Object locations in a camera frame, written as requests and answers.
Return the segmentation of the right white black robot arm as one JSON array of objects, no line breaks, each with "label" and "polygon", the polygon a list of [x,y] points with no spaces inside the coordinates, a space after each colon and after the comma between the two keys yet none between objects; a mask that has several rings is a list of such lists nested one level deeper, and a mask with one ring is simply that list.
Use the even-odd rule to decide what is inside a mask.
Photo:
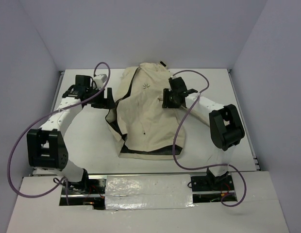
[{"label": "right white black robot arm", "polygon": [[163,108],[184,108],[186,114],[181,119],[176,130],[172,155],[177,165],[184,170],[194,170],[180,165],[176,158],[176,140],[179,131],[189,114],[196,116],[210,130],[214,151],[208,159],[208,164],[200,169],[206,169],[206,184],[212,190],[217,190],[228,176],[229,163],[235,147],[245,137],[237,107],[233,104],[223,105],[201,95],[195,89],[188,89],[182,77],[168,80],[170,88],[163,90]]}]

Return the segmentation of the cream jacket with black zipper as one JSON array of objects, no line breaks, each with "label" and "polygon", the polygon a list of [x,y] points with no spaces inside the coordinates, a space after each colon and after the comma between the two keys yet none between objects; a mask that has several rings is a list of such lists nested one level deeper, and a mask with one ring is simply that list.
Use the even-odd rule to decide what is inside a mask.
[{"label": "cream jacket with black zipper", "polygon": [[185,130],[175,109],[162,107],[171,73],[160,64],[128,67],[105,117],[120,158],[171,160],[184,148]]}]

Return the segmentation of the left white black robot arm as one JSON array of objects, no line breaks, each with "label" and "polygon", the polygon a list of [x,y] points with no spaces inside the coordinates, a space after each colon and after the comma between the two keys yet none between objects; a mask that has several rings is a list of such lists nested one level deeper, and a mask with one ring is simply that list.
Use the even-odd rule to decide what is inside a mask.
[{"label": "left white black robot arm", "polygon": [[86,169],[69,160],[64,136],[73,119],[86,105],[111,109],[115,102],[111,88],[104,88],[108,76],[76,75],[75,84],[62,95],[55,113],[38,129],[27,132],[29,165],[66,177],[68,184],[78,193],[85,193],[91,186]]}]

